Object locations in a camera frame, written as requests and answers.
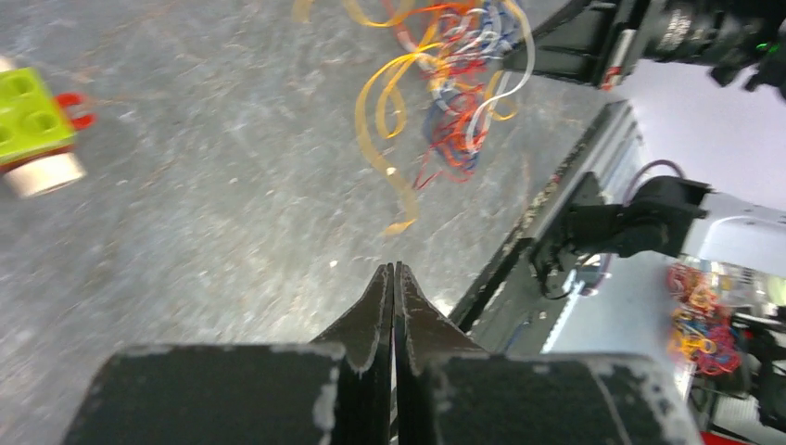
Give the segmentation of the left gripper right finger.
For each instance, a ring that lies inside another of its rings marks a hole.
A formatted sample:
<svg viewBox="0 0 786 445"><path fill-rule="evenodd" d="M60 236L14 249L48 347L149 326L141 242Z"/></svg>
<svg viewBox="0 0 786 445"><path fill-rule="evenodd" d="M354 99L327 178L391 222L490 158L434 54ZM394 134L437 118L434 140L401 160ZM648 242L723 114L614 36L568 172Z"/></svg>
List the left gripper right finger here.
<svg viewBox="0 0 786 445"><path fill-rule="evenodd" d="M491 354L394 278L403 444L699 444L672 379L636 354Z"/></svg>

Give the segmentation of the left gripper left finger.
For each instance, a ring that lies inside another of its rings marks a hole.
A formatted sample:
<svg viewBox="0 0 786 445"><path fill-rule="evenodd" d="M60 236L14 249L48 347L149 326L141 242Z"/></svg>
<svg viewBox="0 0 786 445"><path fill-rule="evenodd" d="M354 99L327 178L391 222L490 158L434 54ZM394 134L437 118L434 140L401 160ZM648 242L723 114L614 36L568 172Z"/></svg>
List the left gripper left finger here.
<svg viewBox="0 0 786 445"><path fill-rule="evenodd" d="M385 444L394 268L314 340L135 345L95 374L67 444Z"/></svg>

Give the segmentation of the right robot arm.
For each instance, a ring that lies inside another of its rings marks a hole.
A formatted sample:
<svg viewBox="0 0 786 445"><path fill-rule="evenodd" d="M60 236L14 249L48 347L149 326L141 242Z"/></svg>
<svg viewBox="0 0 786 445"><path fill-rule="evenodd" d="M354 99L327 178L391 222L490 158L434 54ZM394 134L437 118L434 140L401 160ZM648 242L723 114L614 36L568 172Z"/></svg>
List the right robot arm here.
<svg viewBox="0 0 786 445"><path fill-rule="evenodd" d="M615 86L636 63L705 66L718 85L744 69L745 88L785 86L785 5L781 1L571 1L502 59L507 71L599 89ZM523 217L484 269L487 283L525 264L545 297L558 295L558 277L580 255L628 258L643 251L680 256L691 229L708 217L706 184L660 176L627 204L578 205L550 211L530 234Z"/></svg>

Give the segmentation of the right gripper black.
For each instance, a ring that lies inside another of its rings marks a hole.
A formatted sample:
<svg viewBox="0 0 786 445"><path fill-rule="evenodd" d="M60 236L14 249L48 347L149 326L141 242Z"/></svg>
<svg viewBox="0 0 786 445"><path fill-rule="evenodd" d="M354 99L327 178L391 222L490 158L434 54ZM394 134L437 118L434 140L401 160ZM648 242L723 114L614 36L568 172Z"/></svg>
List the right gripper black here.
<svg viewBox="0 0 786 445"><path fill-rule="evenodd" d="M568 83L598 86L611 66L614 46L625 30L636 31L643 1L570 1L532 32L532 44L516 43L501 68Z"/></svg>

